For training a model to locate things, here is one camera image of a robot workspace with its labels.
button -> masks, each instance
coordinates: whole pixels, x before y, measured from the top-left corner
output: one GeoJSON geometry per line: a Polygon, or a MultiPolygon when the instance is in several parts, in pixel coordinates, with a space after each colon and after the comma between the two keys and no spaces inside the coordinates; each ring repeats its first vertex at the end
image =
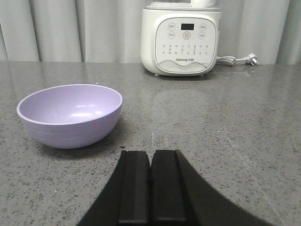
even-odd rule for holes
{"type": "Polygon", "coordinates": [[[173,31],[175,29],[175,24],[174,23],[170,23],[168,25],[169,30],[173,31]]]}
{"type": "Polygon", "coordinates": [[[183,34],[184,39],[189,39],[190,36],[191,36],[190,32],[184,32],[184,34],[183,34]]]}
{"type": "Polygon", "coordinates": [[[204,39],[204,38],[205,38],[205,33],[204,33],[204,32],[200,32],[200,33],[198,34],[198,38],[199,38],[199,39],[204,39]]]}
{"type": "Polygon", "coordinates": [[[168,37],[169,37],[170,39],[173,39],[174,36],[175,36],[174,32],[169,32],[169,33],[168,33],[168,37]]]}
{"type": "Polygon", "coordinates": [[[207,28],[206,24],[201,24],[201,25],[199,26],[199,29],[200,29],[201,31],[206,30],[206,28],[207,28]]]}

white cable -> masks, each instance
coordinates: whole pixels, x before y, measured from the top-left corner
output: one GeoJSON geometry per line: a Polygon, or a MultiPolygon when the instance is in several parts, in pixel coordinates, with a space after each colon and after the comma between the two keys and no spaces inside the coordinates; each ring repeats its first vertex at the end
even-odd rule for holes
{"type": "Polygon", "coordinates": [[[241,59],[237,59],[234,56],[222,56],[222,57],[217,56],[216,64],[230,65],[230,66],[237,65],[237,64],[245,64],[245,65],[253,65],[253,66],[260,65],[259,62],[257,61],[257,56],[254,53],[251,53],[248,56],[241,59]]]}

bowl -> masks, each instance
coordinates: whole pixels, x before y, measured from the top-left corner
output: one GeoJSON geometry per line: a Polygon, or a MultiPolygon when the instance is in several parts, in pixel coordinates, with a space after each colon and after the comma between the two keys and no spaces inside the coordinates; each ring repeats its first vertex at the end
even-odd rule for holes
{"type": "Polygon", "coordinates": [[[122,96],[105,86],[57,86],[24,98],[17,113],[29,133],[56,148],[80,148],[96,143],[115,127],[122,96]]]}

kitchen appliance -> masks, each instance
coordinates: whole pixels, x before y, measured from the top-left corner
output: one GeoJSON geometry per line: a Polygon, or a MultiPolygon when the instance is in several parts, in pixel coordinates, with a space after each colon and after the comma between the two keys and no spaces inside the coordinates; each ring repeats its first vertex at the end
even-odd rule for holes
{"type": "Polygon", "coordinates": [[[216,62],[221,0],[146,0],[141,60],[157,75],[195,76],[216,62]]]}

gray countertop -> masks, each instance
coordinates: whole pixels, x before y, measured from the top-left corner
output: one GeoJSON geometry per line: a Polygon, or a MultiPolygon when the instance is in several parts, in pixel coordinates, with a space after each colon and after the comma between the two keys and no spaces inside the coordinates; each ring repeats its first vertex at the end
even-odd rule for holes
{"type": "Polygon", "coordinates": [[[301,224],[301,66],[216,66],[158,77],[141,64],[0,62],[0,222],[75,225],[121,150],[181,149],[235,204],[275,225],[301,224]],[[114,130],[74,150],[32,139],[16,114],[32,92],[99,84],[124,98],[114,130]]]}

